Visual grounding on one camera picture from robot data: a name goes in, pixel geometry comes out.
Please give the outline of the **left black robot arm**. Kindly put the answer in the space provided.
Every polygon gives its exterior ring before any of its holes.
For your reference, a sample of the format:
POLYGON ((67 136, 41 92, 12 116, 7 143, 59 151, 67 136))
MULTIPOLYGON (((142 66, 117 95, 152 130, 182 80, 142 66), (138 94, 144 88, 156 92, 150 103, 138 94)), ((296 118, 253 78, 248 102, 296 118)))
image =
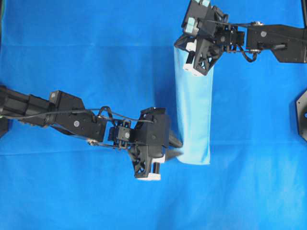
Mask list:
POLYGON ((5 86, 0 88, 0 133, 8 132, 8 122, 17 120, 85 139, 91 146, 126 150, 138 180, 159 181, 160 165, 180 155, 183 146, 170 128, 164 108, 150 107, 140 113, 136 125, 108 106, 85 108, 81 98, 53 91, 45 100, 25 95, 5 86))

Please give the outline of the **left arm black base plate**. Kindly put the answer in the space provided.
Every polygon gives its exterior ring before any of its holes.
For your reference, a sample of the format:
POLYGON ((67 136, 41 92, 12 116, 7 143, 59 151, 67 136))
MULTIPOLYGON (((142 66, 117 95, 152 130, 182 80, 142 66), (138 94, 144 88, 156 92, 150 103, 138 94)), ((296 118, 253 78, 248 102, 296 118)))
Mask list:
POLYGON ((9 120, 7 118, 0 119, 0 138, 9 131, 9 120))

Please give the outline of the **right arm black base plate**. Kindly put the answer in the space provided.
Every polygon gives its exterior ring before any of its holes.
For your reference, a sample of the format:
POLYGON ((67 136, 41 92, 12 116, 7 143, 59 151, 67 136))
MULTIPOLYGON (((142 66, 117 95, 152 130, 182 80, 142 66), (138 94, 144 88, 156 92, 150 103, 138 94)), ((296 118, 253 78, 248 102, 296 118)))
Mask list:
POLYGON ((297 133, 307 142, 307 90, 304 89, 295 98, 297 133))

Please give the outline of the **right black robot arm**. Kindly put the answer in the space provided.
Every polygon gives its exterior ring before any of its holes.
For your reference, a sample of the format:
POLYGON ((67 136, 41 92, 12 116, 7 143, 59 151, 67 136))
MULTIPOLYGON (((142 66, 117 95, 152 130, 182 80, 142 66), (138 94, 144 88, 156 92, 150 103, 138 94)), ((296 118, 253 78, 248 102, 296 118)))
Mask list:
POLYGON ((229 16, 208 0, 191 0, 174 46, 188 53, 183 69, 207 75, 223 53, 241 53, 254 62, 270 50, 282 63, 306 63, 307 29, 282 24, 230 23, 229 16))

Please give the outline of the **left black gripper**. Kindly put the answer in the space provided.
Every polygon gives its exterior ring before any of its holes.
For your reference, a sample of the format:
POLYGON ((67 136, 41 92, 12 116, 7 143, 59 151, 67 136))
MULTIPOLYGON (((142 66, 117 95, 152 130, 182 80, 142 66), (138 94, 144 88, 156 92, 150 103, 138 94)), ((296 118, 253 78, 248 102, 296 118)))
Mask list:
POLYGON ((118 120, 109 131, 109 140, 114 148, 128 151, 136 179, 160 180, 160 164, 183 155, 179 150, 167 150, 169 145, 181 148, 183 143, 169 130, 166 109, 142 110, 135 127, 130 125, 129 120, 118 120))

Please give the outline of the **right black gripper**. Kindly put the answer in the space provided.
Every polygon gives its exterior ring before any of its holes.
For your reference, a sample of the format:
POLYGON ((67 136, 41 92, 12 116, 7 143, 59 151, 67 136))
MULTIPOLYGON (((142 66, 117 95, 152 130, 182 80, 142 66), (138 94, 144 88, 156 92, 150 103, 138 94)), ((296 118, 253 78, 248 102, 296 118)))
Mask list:
POLYGON ((181 27, 181 49, 188 52, 183 69, 195 76, 206 76, 224 52, 244 45, 245 33, 209 0, 191 0, 181 27))

